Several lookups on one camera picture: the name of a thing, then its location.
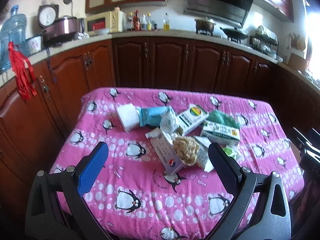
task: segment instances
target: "screw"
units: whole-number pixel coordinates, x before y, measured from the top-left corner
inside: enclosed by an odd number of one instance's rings
[[[67,167],[67,172],[73,172],[74,170],[75,170],[75,167],[72,165]]]
[[[248,167],[242,167],[242,171],[245,172],[245,173],[250,173],[251,172],[250,168],[248,168]]]
[[[38,171],[37,176],[41,177],[44,174],[44,171]]]
[[[279,174],[279,172],[277,172],[277,171],[273,171],[273,172],[272,172],[272,175],[275,176],[276,178],[279,178],[279,177],[280,177],[280,174]]]

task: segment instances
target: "pink tablecloth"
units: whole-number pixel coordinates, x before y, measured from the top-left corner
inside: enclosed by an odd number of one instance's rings
[[[180,113],[190,103],[206,111],[219,109],[231,114],[242,127],[238,149],[240,166],[256,173],[281,174],[288,199],[303,188],[303,178],[288,140],[271,108],[265,102],[222,95],[171,90],[101,88],[83,97],[78,124],[61,149],[51,172],[76,165],[99,141],[109,146],[109,157],[91,191],[84,195],[105,230],[134,239],[199,239],[216,225],[233,196],[226,193],[216,172],[193,166],[175,176],[164,167],[151,146],[143,127],[124,132],[115,107],[133,103],[152,107],[170,105]],[[200,134],[200,128],[192,132]],[[145,153],[127,156],[135,144]],[[62,194],[61,205],[68,211]],[[257,202],[255,195],[242,222],[250,219]]]

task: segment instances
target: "blue water bottle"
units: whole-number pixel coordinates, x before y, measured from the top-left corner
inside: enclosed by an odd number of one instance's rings
[[[13,41],[13,44],[18,45],[18,49],[23,53],[23,55],[27,57],[29,56],[26,44],[27,18],[25,14],[17,14],[18,9],[18,5],[12,7],[10,19],[3,24],[0,31],[0,73],[11,68],[8,54],[9,41]]]

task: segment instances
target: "red tassel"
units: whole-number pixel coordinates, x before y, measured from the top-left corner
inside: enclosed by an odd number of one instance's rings
[[[37,92],[28,81],[25,62],[28,64],[32,80],[35,81],[36,77],[33,72],[32,65],[26,56],[24,56],[20,51],[15,50],[15,45],[12,41],[10,41],[8,44],[8,51],[12,70],[16,74],[18,92],[23,100],[29,100],[31,98],[29,92],[31,92],[34,96],[37,94]]]

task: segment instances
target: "blue package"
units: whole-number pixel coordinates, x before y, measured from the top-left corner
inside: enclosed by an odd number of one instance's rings
[[[166,111],[167,111],[167,106],[140,108],[139,109],[140,127],[143,127],[147,124],[151,126],[159,127],[162,119],[161,114]]]

